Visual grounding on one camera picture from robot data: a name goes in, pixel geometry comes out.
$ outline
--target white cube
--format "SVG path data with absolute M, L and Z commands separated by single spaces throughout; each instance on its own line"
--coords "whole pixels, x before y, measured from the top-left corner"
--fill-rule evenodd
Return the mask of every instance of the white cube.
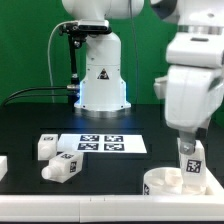
M 58 135 L 43 134 L 38 142 L 38 160 L 49 160 L 57 154 Z

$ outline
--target green background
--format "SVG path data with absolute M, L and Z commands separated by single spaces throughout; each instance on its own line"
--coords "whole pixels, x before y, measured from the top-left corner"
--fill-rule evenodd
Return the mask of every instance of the green background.
M 0 0 L 0 101 L 11 93 L 29 87 L 50 86 L 47 65 L 47 45 L 53 28 L 72 18 L 64 10 L 61 0 Z M 127 82 L 128 101 L 136 97 L 136 58 L 131 21 L 111 20 L 113 32 L 122 42 L 121 75 Z M 138 103 L 160 103 L 153 91 L 154 79 L 166 75 L 167 44 L 177 30 L 176 25 L 161 22 L 145 1 L 141 14 L 134 18 L 139 58 Z M 85 74 L 85 47 L 78 53 L 78 72 Z M 54 84 L 70 82 L 67 37 L 55 35 L 51 60 Z M 50 102 L 51 98 L 29 99 Z M 66 102 L 66 98 L 57 98 Z M 214 119 L 224 126 L 223 108 Z

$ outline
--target triangle warning sticker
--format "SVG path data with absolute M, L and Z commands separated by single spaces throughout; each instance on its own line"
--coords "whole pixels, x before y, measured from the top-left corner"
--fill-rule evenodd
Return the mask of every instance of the triangle warning sticker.
M 98 76 L 97 79 L 109 80 L 109 76 L 108 76 L 105 68 L 102 70 L 102 72 L 100 73 L 100 75 Z

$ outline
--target black table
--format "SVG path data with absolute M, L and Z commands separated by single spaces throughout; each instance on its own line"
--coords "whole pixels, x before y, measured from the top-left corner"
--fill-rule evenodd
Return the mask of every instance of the black table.
M 15 103 L 0 110 L 0 155 L 8 156 L 8 173 L 0 194 L 141 195 L 144 173 L 178 167 L 177 131 L 168 128 L 162 105 L 133 106 L 130 115 L 97 119 L 77 116 L 66 104 Z M 147 154 L 85 153 L 83 170 L 64 184 L 46 181 L 37 160 L 41 134 L 138 134 Z M 224 184 L 224 129 L 211 122 L 204 141 L 207 167 Z

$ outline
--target white robot body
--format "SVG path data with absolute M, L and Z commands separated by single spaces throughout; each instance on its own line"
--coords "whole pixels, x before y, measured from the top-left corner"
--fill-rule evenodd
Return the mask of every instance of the white robot body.
M 223 27 L 223 0 L 180 0 L 178 25 Z
M 165 97 L 167 125 L 179 131 L 178 149 L 184 186 L 206 187 L 204 148 L 195 140 L 208 129 L 211 115 L 224 95 L 224 1 L 150 0 L 164 21 L 177 23 L 179 32 L 168 45 L 168 75 L 154 88 Z
M 125 19 L 130 18 L 129 0 L 62 0 L 66 11 L 75 19 Z M 144 0 L 132 0 L 132 14 L 137 16 Z
M 86 76 L 76 108 L 117 111 L 129 108 L 126 84 L 120 76 L 121 42 L 114 33 L 87 38 Z
M 222 103 L 223 82 L 218 82 L 221 76 L 221 69 L 171 66 L 166 90 L 167 125 L 196 132 Z
M 136 16 L 144 0 L 62 0 L 76 20 L 104 21 Z M 118 36 L 91 35 L 87 38 L 86 75 L 80 85 L 77 112 L 93 117 L 115 117 L 126 112 L 126 83 L 120 75 L 121 42 Z
M 223 27 L 223 0 L 149 0 L 159 17 L 179 26 Z

